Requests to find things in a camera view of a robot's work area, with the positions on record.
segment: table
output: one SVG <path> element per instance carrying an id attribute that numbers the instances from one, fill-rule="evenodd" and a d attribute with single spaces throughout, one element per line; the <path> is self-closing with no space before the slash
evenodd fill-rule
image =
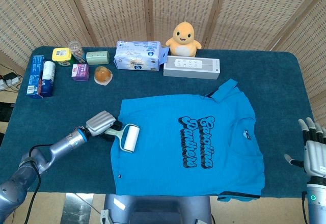
<path id="1" fill-rule="evenodd" d="M 36 48 L 51 60 L 55 47 Z M 26 69 L 8 129 L 0 147 L 0 182 L 8 179 L 21 156 L 35 144 L 55 143 L 75 126 L 102 110 L 117 117 L 122 99 L 168 94 L 208 94 L 229 78 L 249 98 L 256 113 L 255 134 L 265 164 L 263 197 L 299 197 L 308 178 L 289 165 L 284 153 L 303 159 L 299 118 L 312 116 L 301 71 L 294 55 L 287 52 L 198 50 L 198 57 L 219 58 L 221 74 L 217 80 L 164 77 L 158 72 L 117 70 L 115 48 L 85 48 L 85 51 L 110 53 L 113 73 L 107 86 L 95 83 L 90 66 L 89 81 L 73 81 L 71 67 L 57 65 L 53 96 L 32 99 L 26 95 L 30 66 Z M 66 156 L 42 175 L 40 191 L 115 193 L 111 144 L 98 137 Z"/>

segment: yellow lid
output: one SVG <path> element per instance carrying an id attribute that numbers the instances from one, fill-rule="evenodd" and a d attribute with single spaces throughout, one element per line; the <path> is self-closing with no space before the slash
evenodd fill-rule
<path id="1" fill-rule="evenodd" d="M 57 62 L 71 60 L 70 49 L 68 47 L 58 47 L 53 49 L 52 60 Z"/>

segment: woven screen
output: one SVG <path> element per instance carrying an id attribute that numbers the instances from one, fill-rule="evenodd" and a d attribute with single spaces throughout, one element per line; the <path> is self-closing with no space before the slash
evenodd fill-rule
<path id="1" fill-rule="evenodd" d="M 1 0 L 0 30 L 0 49 L 22 68 L 38 46 L 89 45 L 68 0 Z"/>
<path id="2" fill-rule="evenodd" d="M 202 43 L 214 0 L 153 0 L 154 40 L 162 45 L 172 37 L 177 24 L 191 23 L 195 39 Z"/>
<path id="3" fill-rule="evenodd" d="M 310 98 L 326 90 L 326 0 L 320 0 L 278 50 L 299 60 Z"/>
<path id="4" fill-rule="evenodd" d="M 146 40 L 144 0 L 79 0 L 100 46 Z"/>
<path id="5" fill-rule="evenodd" d="M 266 49 L 304 0 L 224 0 L 209 48 Z"/>
<path id="6" fill-rule="evenodd" d="M 326 103 L 313 108 L 312 111 L 314 113 L 315 121 L 326 127 Z"/>

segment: white package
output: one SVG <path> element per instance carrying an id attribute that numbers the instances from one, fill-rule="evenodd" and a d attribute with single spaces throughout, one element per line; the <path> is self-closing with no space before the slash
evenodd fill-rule
<path id="1" fill-rule="evenodd" d="M 161 47 L 160 42 L 118 41 L 114 63 L 119 70 L 158 71 L 167 61 L 169 48 Z"/>

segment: yellow container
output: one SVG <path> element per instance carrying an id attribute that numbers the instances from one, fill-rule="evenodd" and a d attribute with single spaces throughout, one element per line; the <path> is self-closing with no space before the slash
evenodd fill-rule
<path id="1" fill-rule="evenodd" d="M 62 66 L 72 66 L 75 63 L 75 58 L 68 47 L 53 49 L 52 60 Z"/>

